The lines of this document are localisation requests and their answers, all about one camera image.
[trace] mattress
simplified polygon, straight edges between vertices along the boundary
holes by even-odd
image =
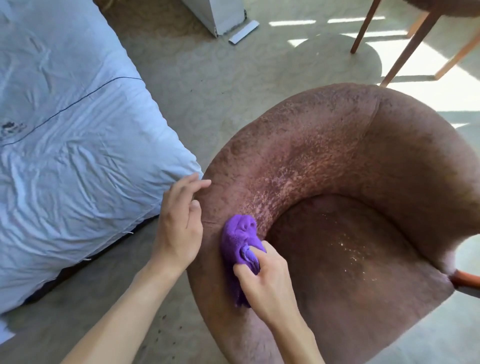
[[[91,0],[0,0],[0,313],[201,170]]]

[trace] hand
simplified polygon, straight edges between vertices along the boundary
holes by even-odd
[[[287,261],[268,242],[262,242],[266,253],[250,247],[260,263],[256,276],[245,264],[236,264],[233,271],[258,317],[272,330],[301,320],[293,292]]]
[[[192,198],[211,183],[199,180],[198,173],[194,173],[165,191],[150,265],[168,265],[180,274],[195,259],[202,243],[203,226],[200,203]]]

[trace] left hand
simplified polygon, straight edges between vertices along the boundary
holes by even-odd
[[[211,180],[198,173],[183,177],[163,194],[152,257],[152,267],[168,265],[180,274],[195,259],[202,243],[202,209],[193,194],[207,188]]]

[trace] forearm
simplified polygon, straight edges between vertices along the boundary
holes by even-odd
[[[180,273],[147,265],[128,290],[61,364],[131,364],[165,296]]]
[[[270,329],[285,364],[324,364],[315,336],[301,316]]]

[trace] beige patterned carpet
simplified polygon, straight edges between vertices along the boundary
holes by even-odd
[[[418,11],[384,0],[366,43],[349,49],[371,0],[244,0],[260,27],[232,46],[214,39],[180,0],[118,0],[106,14],[170,126],[205,169],[242,126],[284,98],[338,82],[378,83],[406,45]],[[279,25],[279,21],[305,21]],[[480,47],[438,82],[433,75],[480,27],[441,19],[390,87],[427,103],[480,152]],[[40,302],[7,315],[18,334],[2,364],[59,363],[108,310],[148,258],[154,226],[130,237]],[[480,239],[458,266],[480,274]],[[371,364],[480,363],[480,300],[455,293]],[[186,276],[167,297],[136,363],[224,363]]]

